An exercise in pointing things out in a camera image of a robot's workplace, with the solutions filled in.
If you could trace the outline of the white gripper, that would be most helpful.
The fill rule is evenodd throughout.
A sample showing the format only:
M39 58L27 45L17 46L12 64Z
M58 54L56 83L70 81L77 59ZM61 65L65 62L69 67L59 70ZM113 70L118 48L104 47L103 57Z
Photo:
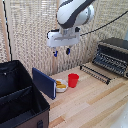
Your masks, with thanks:
M47 33L47 45L51 48L60 46L72 46L80 39L80 29L73 27L69 29L55 29ZM66 49L66 55L70 54L70 48ZM54 49L54 57L58 56L58 50Z

